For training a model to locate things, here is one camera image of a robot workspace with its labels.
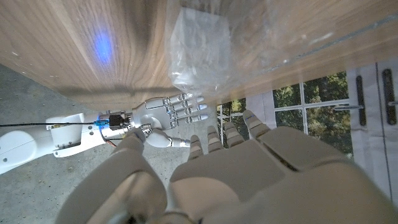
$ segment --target robotic finger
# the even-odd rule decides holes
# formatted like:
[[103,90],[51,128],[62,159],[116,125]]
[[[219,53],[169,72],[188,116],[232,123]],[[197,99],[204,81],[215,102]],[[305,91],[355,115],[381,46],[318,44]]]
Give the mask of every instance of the robotic finger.
[[190,124],[190,123],[194,123],[194,122],[197,122],[197,121],[206,120],[207,118],[209,118],[209,116],[207,114],[200,114],[198,116],[189,116],[189,117],[186,117],[186,118],[180,118],[177,121],[178,122],[186,122],[187,124]]
[[246,110],[243,112],[243,120],[248,127],[249,133],[253,138],[258,138],[259,136],[270,131],[268,126],[263,124],[252,111]]
[[[203,100],[205,100],[205,98],[202,97],[202,96],[199,96],[198,98],[195,99],[195,103],[200,103]],[[194,102],[191,99],[191,100],[183,100],[181,102],[172,104],[172,106],[173,106],[175,111],[179,111],[179,110],[183,110],[185,108],[188,108],[188,107],[192,106],[192,104],[194,104]]]
[[199,137],[197,135],[193,135],[191,137],[190,154],[188,160],[196,159],[199,156],[203,156],[203,149],[201,147]]
[[207,133],[209,153],[224,149],[223,144],[220,141],[220,137],[218,136],[218,131],[213,126],[209,126],[207,128]]
[[202,110],[204,110],[206,108],[207,108],[206,104],[201,104],[201,105],[198,105],[196,107],[188,107],[188,108],[185,108],[184,110],[177,111],[176,114],[177,114],[178,118],[181,118],[182,116],[190,115],[190,114],[195,113],[197,111],[202,111]]
[[153,129],[146,141],[154,147],[190,147],[189,140],[172,138],[159,129]]
[[235,125],[233,123],[231,122],[225,123],[224,128],[229,147],[233,147],[237,144],[241,144],[242,142],[244,142],[242,135],[238,133],[238,130],[236,130]]

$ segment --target white door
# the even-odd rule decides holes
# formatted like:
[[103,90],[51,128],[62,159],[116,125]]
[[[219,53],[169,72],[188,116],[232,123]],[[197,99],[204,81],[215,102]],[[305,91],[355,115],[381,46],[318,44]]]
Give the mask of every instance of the white door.
[[335,146],[398,205],[397,65],[394,58],[287,86],[246,98],[246,108],[271,128],[290,126]]
[[377,76],[391,199],[398,206],[398,58],[377,63]]

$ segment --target plastic wrap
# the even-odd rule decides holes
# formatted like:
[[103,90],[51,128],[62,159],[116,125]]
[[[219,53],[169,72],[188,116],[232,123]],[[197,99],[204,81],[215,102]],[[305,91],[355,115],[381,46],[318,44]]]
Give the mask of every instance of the plastic wrap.
[[165,52],[169,77],[185,93],[227,94],[249,79],[293,62],[333,35],[312,29],[295,9],[300,1],[168,1]]

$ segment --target white plastic finger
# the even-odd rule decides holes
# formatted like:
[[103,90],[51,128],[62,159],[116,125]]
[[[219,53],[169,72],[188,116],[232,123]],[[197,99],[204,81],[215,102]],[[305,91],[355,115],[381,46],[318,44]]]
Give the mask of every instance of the white plastic finger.
[[256,117],[256,115],[253,114],[252,111],[246,110],[245,112],[243,112],[243,120],[248,127],[250,135],[254,138],[257,138],[270,130],[268,126],[263,124]]
[[229,147],[233,147],[237,144],[241,144],[244,142],[244,139],[241,134],[238,133],[235,126],[231,122],[227,122],[224,124],[225,134],[226,134],[226,142]]
[[224,149],[218,136],[218,131],[213,126],[207,127],[207,141],[209,142],[209,153]]
[[201,147],[199,137],[196,135],[193,135],[191,137],[191,146],[190,146],[190,153],[189,153],[188,160],[196,159],[199,156],[203,156],[203,149]]
[[185,110],[177,111],[176,114],[177,114],[177,117],[180,118],[182,116],[190,115],[190,114],[192,114],[194,112],[201,111],[201,110],[204,110],[206,108],[207,108],[207,105],[206,104],[202,104],[202,105],[198,105],[197,107],[187,108]]
[[177,121],[178,122],[186,122],[187,124],[198,122],[198,121],[203,121],[209,118],[207,114],[199,114],[198,116],[190,116],[186,118],[180,118]]

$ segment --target wood grain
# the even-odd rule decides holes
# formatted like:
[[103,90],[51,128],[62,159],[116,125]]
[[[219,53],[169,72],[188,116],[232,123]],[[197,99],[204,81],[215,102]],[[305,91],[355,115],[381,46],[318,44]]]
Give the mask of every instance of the wood grain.
[[0,63],[90,108],[132,108],[178,93],[164,24],[165,1],[0,1]]
[[1,0],[0,63],[92,109],[132,108],[178,93],[164,44],[181,6],[228,19],[239,82],[214,102],[398,55],[397,19],[377,23],[393,0]]

